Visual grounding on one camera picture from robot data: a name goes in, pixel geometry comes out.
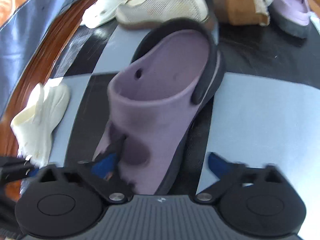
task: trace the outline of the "sneaker sole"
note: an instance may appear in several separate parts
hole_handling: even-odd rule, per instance
[[[281,30],[301,39],[305,39],[308,37],[310,31],[310,23],[308,25],[302,26],[282,16],[272,5],[269,6],[268,9],[271,19],[276,22]]]
[[[117,19],[119,25],[128,30],[139,30],[139,29],[153,29],[159,27],[163,22],[156,22],[156,21],[145,21],[139,23],[123,23]],[[205,25],[205,27],[212,31],[214,29],[214,21],[211,19],[209,15],[201,21]]]

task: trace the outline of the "shoe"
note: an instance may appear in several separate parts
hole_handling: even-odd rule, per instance
[[[116,10],[119,24],[129,29],[154,28],[179,17],[206,22],[207,4],[204,0],[130,0]]]
[[[40,168],[46,166],[51,152],[51,133],[61,121],[70,99],[69,89],[60,84],[51,87],[44,99],[44,87],[40,90],[37,102],[27,106],[11,121],[11,129],[19,143],[19,151],[26,158],[31,155],[31,163]]]
[[[203,24],[180,18],[152,30],[109,83],[110,117],[93,159],[126,135],[121,178],[137,194],[167,194],[188,130],[224,73],[222,53]]]
[[[273,0],[213,0],[214,13],[220,23],[267,26],[268,6]]]
[[[271,18],[284,32],[306,38],[310,30],[308,0],[274,0],[269,7]]]
[[[97,0],[85,10],[82,16],[82,24],[88,28],[96,28],[116,17],[116,9],[120,3],[126,0]]]

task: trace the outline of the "blue object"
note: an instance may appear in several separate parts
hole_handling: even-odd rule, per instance
[[[38,174],[39,168],[35,168],[33,171],[28,173],[29,177],[34,177]]]
[[[230,163],[213,152],[211,152],[208,157],[208,166],[210,171],[212,171],[219,179],[232,169]]]
[[[108,173],[114,170],[116,166],[116,153],[109,154],[106,158],[97,162],[91,167],[91,172],[99,178],[104,179]]]

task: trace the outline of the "brown boot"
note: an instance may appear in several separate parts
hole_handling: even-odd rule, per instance
[[[269,25],[272,0],[213,0],[218,21],[231,25]]]

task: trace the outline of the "metal screw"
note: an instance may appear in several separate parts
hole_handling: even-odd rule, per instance
[[[212,196],[209,193],[200,193],[197,195],[197,199],[200,201],[210,201]]]
[[[124,195],[122,193],[112,193],[109,198],[112,201],[121,201],[124,200]]]

